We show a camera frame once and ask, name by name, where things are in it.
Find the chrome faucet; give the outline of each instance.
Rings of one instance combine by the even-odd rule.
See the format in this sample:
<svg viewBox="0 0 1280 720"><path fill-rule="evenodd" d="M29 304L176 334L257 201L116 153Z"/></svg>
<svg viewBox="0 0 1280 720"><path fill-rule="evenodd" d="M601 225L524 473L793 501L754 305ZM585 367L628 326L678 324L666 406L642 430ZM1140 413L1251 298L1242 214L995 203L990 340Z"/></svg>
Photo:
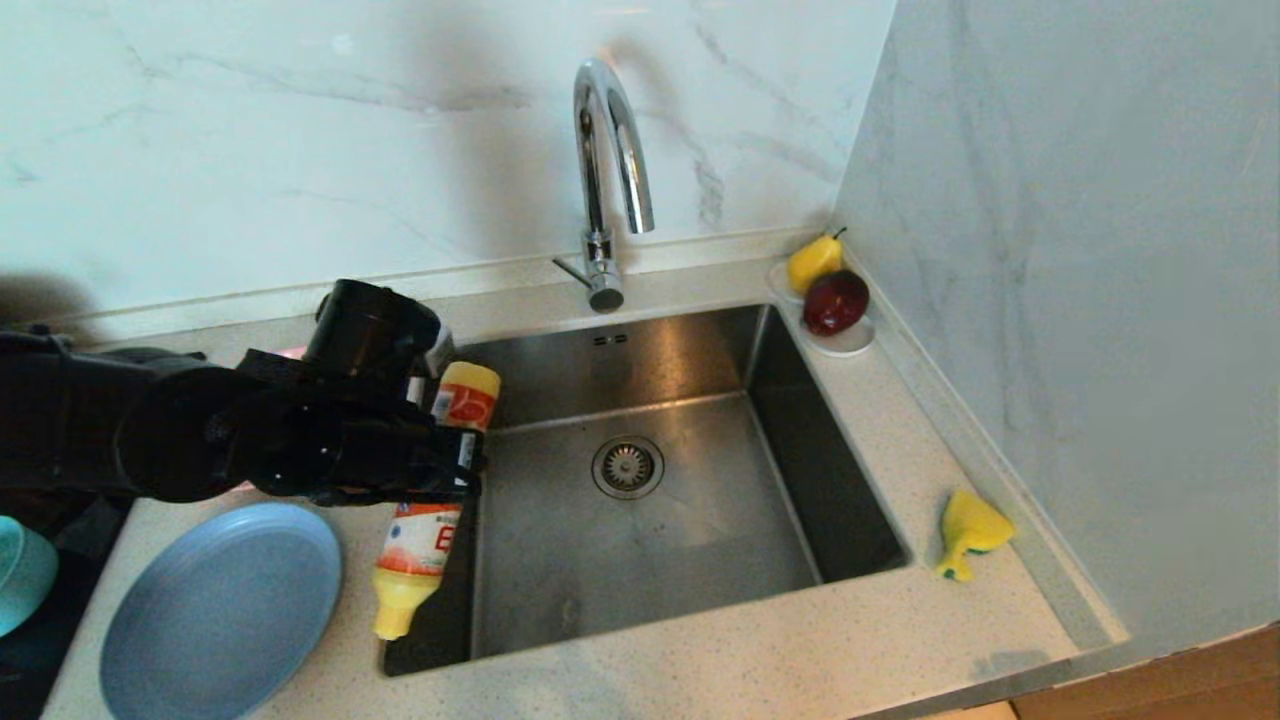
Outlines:
<svg viewBox="0 0 1280 720"><path fill-rule="evenodd" d="M596 146L596 117L604 120L617 154L622 197L632 233L653 229L649 176L636 135L631 104L618 76L603 60L591 58L577 69L573 82L573 128L577 133L577 164L582 173L586 229L582 231L582 269L577 272L559 258L552 260L586 286L586 300L596 313L612 313L622 305L622 272L613 259L613 232L604 220L600 199L600 164Z"/></svg>

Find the red apple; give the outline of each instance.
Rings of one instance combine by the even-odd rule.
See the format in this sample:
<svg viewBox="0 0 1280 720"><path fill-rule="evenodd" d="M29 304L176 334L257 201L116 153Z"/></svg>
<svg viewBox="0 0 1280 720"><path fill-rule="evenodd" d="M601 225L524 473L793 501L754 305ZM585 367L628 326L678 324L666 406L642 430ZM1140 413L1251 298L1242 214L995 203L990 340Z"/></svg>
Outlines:
<svg viewBox="0 0 1280 720"><path fill-rule="evenodd" d="M867 281L852 270L836 270L809 286L804 296L804 324L813 334L833 336L856 323L870 301Z"/></svg>

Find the white marble backsplash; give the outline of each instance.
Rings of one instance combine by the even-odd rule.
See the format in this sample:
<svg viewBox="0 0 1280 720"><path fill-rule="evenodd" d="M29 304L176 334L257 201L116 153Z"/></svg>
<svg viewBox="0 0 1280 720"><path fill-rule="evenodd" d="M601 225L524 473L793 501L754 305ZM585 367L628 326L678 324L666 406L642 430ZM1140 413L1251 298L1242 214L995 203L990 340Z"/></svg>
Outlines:
<svg viewBox="0 0 1280 720"><path fill-rule="evenodd" d="M0 287L83 313L573 252L593 54L653 186L658 229L625 242L820 223L892 9L4 3Z"/></svg>
<svg viewBox="0 0 1280 720"><path fill-rule="evenodd" d="M837 202L1133 652L1280 616L1276 28L904 0Z"/></svg>

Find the sink drain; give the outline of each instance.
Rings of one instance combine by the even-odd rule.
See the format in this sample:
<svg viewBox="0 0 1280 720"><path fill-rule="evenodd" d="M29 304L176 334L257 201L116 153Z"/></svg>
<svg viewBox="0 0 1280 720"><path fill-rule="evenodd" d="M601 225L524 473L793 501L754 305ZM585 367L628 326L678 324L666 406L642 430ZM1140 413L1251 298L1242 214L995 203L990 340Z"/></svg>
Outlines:
<svg viewBox="0 0 1280 720"><path fill-rule="evenodd" d="M662 482L662 452L640 436L611 439L595 451L591 477L604 495L635 500L649 495Z"/></svg>

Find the sponge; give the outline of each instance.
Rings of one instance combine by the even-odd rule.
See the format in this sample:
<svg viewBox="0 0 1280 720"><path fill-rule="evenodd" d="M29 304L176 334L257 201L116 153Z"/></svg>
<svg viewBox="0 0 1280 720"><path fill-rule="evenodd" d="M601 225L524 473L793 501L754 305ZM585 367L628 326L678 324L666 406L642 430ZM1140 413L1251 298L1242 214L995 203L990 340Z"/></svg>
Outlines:
<svg viewBox="0 0 1280 720"><path fill-rule="evenodd" d="M973 570L964 555L991 552L1012 537L1014 524L1007 518L972 492L957 489L942 512L942 539L947 550L938 574L968 583Z"/></svg>

